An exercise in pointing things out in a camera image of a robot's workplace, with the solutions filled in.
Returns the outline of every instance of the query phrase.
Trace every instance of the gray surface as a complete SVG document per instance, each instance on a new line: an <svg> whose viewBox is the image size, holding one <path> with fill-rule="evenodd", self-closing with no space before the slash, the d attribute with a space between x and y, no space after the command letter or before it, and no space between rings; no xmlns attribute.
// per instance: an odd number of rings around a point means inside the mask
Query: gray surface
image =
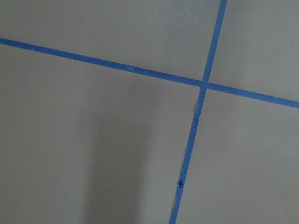
<svg viewBox="0 0 299 224"><path fill-rule="evenodd" d="M2 0L0 36L200 79L219 0Z"/></svg>
<svg viewBox="0 0 299 224"><path fill-rule="evenodd" d="M299 101L298 24L298 0L229 0L210 81Z"/></svg>
<svg viewBox="0 0 299 224"><path fill-rule="evenodd" d="M0 223L168 223L198 88L0 51Z"/></svg>
<svg viewBox="0 0 299 224"><path fill-rule="evenodd" d="M298 114L208 91L177 223L299 223Z"/></svg>

